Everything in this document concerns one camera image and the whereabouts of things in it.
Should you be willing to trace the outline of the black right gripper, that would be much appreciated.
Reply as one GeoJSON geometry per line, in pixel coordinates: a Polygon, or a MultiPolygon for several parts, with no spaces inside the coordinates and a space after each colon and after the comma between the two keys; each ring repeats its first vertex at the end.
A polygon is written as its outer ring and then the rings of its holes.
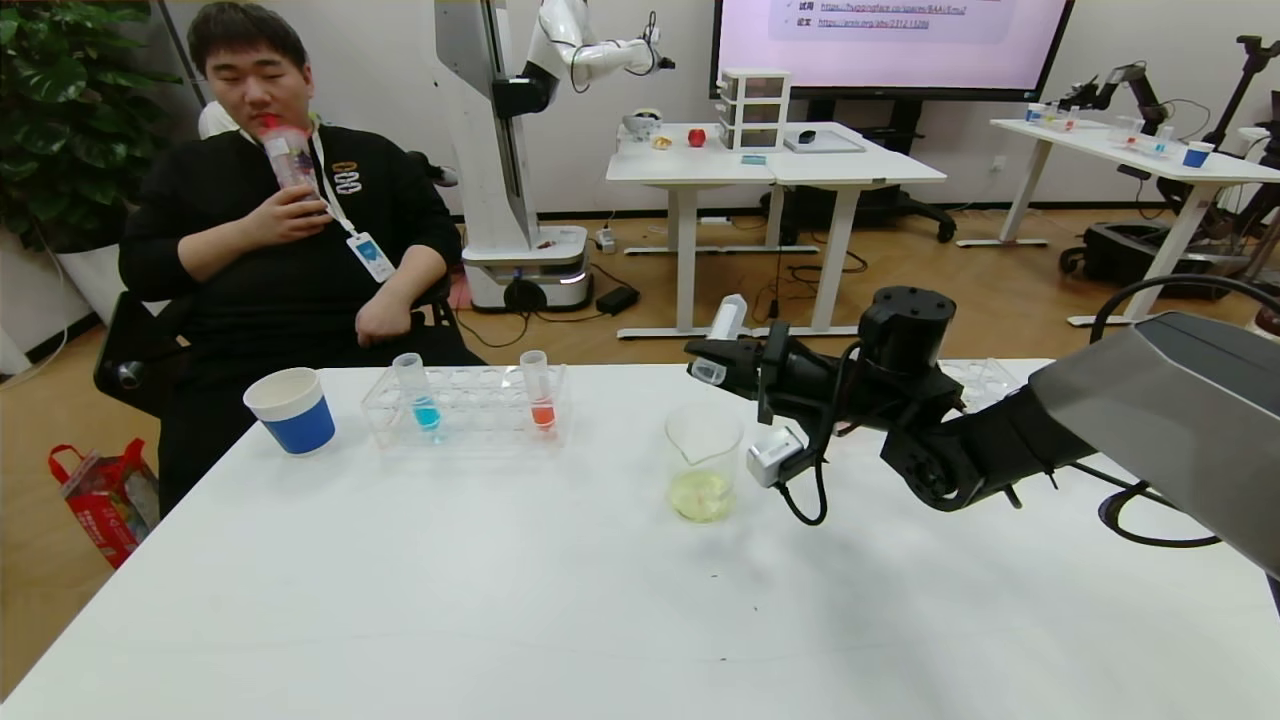
{"type": "Polygon", "coordinates": [[[835,407],[844,363],[810,350],[791,334],[787,322],[772,322],[764,342],[700,338],[690,340],[684,351],[707,365],[710,386],[756,401],[762,425],[778,416],[815,425],[835,407]]]}

